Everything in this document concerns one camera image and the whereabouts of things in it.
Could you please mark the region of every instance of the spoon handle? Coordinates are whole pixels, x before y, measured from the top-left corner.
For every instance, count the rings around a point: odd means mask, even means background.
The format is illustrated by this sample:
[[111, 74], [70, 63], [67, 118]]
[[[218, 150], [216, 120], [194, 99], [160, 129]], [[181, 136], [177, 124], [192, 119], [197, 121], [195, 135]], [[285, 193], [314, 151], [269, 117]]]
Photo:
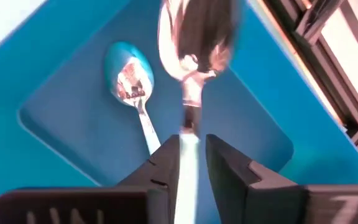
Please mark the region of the spoon handle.
[[194, 133], [180, 134], [180, 165], [174, 224], [194, 224], [198, 194], [198, 145]]
[[146, 138], [147, 147], [149, 148], [151, 155], [161, 146], [161, 144], [145, 108], [139, 111], [139, 118], [140, 123], [142, 124], [144, 137]]

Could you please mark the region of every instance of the blue tray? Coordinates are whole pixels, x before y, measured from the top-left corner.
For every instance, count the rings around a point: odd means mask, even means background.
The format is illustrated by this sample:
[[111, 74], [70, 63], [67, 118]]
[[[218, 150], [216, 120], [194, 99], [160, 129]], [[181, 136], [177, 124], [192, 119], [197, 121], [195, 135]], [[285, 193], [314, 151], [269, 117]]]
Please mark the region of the blue tray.
[[[181, 91], [159, 60], [159, 7], [158, 0], [49, 0], [2, 44], [0, 194], [114, 185], [147, 159], [136, 111], [104, 83], [103, 57], [115, 41], [134, 44], [150, 62], [147, 109], [160, 141], [178, 132]], [[205, 86], [202, 134], [299, 184], [358, 184], [354, 145], [254, 11], [244, 5], [244, 14], [231, 69]], [[215, 223], [201, 148], [197, 222]]]

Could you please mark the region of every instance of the stainless steel spoon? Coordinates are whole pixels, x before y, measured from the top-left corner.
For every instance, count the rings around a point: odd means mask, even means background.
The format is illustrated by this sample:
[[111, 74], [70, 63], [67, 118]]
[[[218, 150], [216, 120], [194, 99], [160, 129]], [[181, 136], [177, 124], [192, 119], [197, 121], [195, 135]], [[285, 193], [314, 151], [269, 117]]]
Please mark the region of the stainless steel spoon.
[[194, 223], [198, 191], [201, 92], [227, 66], [237, 28], [238, 0], [163, 0], [158, 49], [166, 71], [183, 88], [185, 119], [175, 223]]
[[153, 154], [161, 144], [145, 107], [152, 94], [154, 76], [144, 56], [133, 46], [118, 42], [108, 50], [105, 73], [110, 92], [139, 112], [146, 143], [150, 155]]

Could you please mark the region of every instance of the spoon bowl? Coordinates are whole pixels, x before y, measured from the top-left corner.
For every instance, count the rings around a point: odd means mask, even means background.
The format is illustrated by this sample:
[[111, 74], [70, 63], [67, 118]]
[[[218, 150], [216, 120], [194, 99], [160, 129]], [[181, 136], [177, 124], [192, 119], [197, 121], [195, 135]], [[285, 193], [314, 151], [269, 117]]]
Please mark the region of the spoon bowl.
[[153, 154], [160, 141], [145, 107], [154, 87], [154, 76], [145, 57], [130, 44], [115, 43], [108, 50], [105, 73], [111, 94], [137, 109], [149, 152]]
[[158, 51], [164, 69], [182, 84], [183, 130], [198, 134], [206, 80], [227, 67], [236, 36], [238, 0], [164, 0]]

